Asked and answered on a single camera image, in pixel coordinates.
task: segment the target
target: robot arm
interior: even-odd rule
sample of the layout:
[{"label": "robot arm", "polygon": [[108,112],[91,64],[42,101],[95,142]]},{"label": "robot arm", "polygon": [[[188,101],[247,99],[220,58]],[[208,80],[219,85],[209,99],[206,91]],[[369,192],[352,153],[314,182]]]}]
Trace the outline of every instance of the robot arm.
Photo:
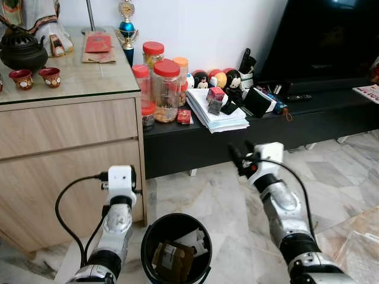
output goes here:
[{"label": "robot arm", "polygon": [[245,175],[260,193],[269,220],[271,238],[288,266],[291,283],[354,284],[318,248],[304,204],[283,180],[277,178],[283,158],[283,145],[246,145],[251,152],[246,156],[242,156],[233,146],[229,147],[229,151],[239,175]]},{"label": "robot arm", "polygon": [[131,237],[131,208],[136,204],[134,193],[136,172],[132,166],[112,166],[103,188],[108,189],[109,210],[102,224],[102,235],[86,265],[68,283],[115,284],[127,256]]}]

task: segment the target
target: small teacup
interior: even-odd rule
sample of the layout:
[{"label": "small teacup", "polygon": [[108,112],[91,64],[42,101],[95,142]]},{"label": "small teacup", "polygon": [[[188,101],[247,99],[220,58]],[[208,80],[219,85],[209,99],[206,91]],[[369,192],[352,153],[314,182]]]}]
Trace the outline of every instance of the small teacup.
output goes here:
[{"label": "small teacup", "polygon": [[9,77],[13,79],[16,87],[21,90],[29,90],[33,86],[31,71],[28,69],[15,70],[9,73]]},{"label": "small teacup", "polygon": [[38,72],[42,76],[43,82],[51,88],[58,88],[60,85],[60,70],[55,67],[43,68]]}]

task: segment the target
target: white wall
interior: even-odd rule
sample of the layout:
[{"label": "white wall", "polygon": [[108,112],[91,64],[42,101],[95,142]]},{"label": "white wall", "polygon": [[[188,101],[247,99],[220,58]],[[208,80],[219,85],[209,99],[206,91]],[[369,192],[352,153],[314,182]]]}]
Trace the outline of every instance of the white wall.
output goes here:
[{"label": "white wall", "polygon": [[[245,48],[262,64],[287,0],[134,0],[132,18],[140,38],[134,64],[142,63],[142,44],[159,41],[167,58],[184,56],[189,69],[239,67]],[[89,26],[85,0],[61,0],[63,25]],[[118,0],[92,0],[95,25],[118,27]]]}]

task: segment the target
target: black cable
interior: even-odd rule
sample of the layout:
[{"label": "black cable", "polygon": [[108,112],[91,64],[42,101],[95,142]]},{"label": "black cable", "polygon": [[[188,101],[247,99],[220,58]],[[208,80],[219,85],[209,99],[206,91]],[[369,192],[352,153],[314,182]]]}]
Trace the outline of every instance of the black cable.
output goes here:
[{"label": "black cable", "polygon": [[90,236],[87,244],[85,245],[85,249],[84,249],[84,256],[85,256],[85,262],[87,263],[87,253],[88,253],[88,248],[89,248],[89,245],[91,244],[91,242],[93,241],[97,231],[100,229],[101,225],[102,225],[102,222],[104,221],[104,218],[105,218],[106,215],[103,215],[101,217],[101,220],[99,222],[99,224],[97,225],[95,231],[92,233],[92,235]]},{"label": "black cable", "polygon": [[55,214],[57,216],[58,221],[60,222],[60,224],[62,225],[62,227],[66,230],[66,232],[71,235],[71,237],[76,241],[76,243],[79,246],[79,249],[80,249],[80,252],[81,252],[81,267],[85,266],[85,263],[86,263],[86,255],[84,255],[83,244],[80,241],[80,239],[78,238],[78,236],[66,225],[66,223],[64,222],[64,220],[60,216],[60,213],[59,213],[59,203],[60,203],[60,200],[61,200],[63,194],[65,194],[65,192],[71,186],[73,186],[74,184],[76,184],[76,183],[78,183],[78,182],[80,182],[82,180],[86,180],[86,179],[98,179],[98,178],[99,178],[99,175],[95,175],[95,176],[85,176],[85,177],[81,177],[80,179],[74,180],[73,182],[71,182],[70,184],[68,184],[64,188],[64,190],[61,191],[61,193],[59,194],[59,196],[57,198],[57,201],[55,202]]},{"label": "black cable", "polygon": [[295,173],[295,171],[293,171],[291,168],[289,168],[288,166],[286,166],[285,164],[283,163],[280,163],[280,162],[276,162],[276,161],[273,161],[273,160],[266,160],[266,159],[256,159],[254,157],[247,157],[247,159],[249,159],[250,161],[254,162],[254,163],[258,163],[258,162],[268,162],[268,163],[272,163],[272,164],[277,164],[283,168],[285,168],[286,170],[288,170],[296,179],[297,181],[299,182],[299,184],[301,185],[301,188],[304,192],[304,199],[305,199],[305,202],[306,202],[306,208],[307,208],[307,216],[308,216],[308,223],[309,223],[309,230],[310,230],[310,233],[312,235],[312,237],[314,238],[314,241],[317,243],[316,241],[316,236],[314,235],[314,231],[313,231],[313,224],[312,224],[312,215],[311,215],[311,212],[310,212],[310,206],[309,206],[309,200],[308,200],[308,194],[307,194],[307,189],[306,187],[304,186],[303,182],[301,181],[301,179],[299,178],[299,176]]}]

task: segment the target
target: black teapot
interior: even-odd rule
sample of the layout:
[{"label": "black teapot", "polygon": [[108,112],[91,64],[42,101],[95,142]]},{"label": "black teapot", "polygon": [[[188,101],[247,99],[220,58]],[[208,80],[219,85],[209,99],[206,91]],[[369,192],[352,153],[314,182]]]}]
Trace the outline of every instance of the black teapot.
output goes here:
[{"label": "black teapot", "polygon": [[32,72],[45,66],[49,58],[41,42],[20,28],[9,28],[0,43],[0,59],[11,69],[29,69]]}]

